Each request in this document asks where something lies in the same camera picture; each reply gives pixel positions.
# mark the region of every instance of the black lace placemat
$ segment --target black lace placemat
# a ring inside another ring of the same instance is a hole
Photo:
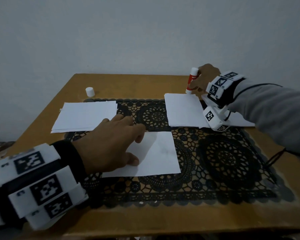
[[[114,99],[87,99],[85,102]],[[101,178],[91,174],[82,183],[93,208],[291,202],[292,191],[273,168],[264,169],[267,160],[243,129],[231,127],[220,133],[209,128],[170,127],[164,100],[117,99],[118,112],[132,116],[147,131],[171,131],[181,173],[144,177]],[[69,132],[75,141],[88,131]]]

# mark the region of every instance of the gray wall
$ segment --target gray wall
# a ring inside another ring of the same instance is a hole
[[[0,141],[74,73],[187,75],[205,63],[300,89],[300,0],[0,0]]]

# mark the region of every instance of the red glue stick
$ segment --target red glue stick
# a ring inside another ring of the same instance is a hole
[[[189,79],[188,79],[188,86],[187,89],[185,90],[186,94],[191,94],[192,89],[189,88],[189,84],[193,81],[196,80],[198,77],[198,71],[199,69],[196,67],[192,67],[191,71],[190,71],[190,75],[189,75]]]

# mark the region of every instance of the wooden table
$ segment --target wooden table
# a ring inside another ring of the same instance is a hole
[[[75,74],[16,141],[8,155],[42,143],[62,140],[63,133],[50,133],[59,109],[64,102],[83,102],[87,99],[86,87],[95,89],[95,98],[163,99],[165,93],[184,93],[187,79],[186,76],[172,75]],[[246,131],[267,157],[281,149],[255,128]],[[295,194],[294,202],[74,209],[52,228],[28,233],[28,237],[77,239],[256,228],[300,229],[300,161],[285,153],[275,168]]]

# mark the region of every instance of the white paper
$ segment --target white paper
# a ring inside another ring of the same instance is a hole
[[[142,142],[133,142],[127,152],[137,156],[140,164],[104,172],[103,178],[181,173],[172,133],[169,131],[146,132]]]
[[[116,101],[64,103],[51,133],[91,131],[107,118],[117,113]]]
[[[209,127],[199,98],[194,94],[164,95],[169,126]]]
[[[207,106],[214,106],[215,105],[215,103],[212,102],[207,97],[206,94],[202,95],[201,97],[202,97],[202,99],[204,100],[204,102],[206,103]],[[244,117],[238,112],[231,113],[227,122],[229,123],[230,126],[242,126],[242,127],[254,127],[255,126],[254,123],[251,123],[251,122],[245,120]]]

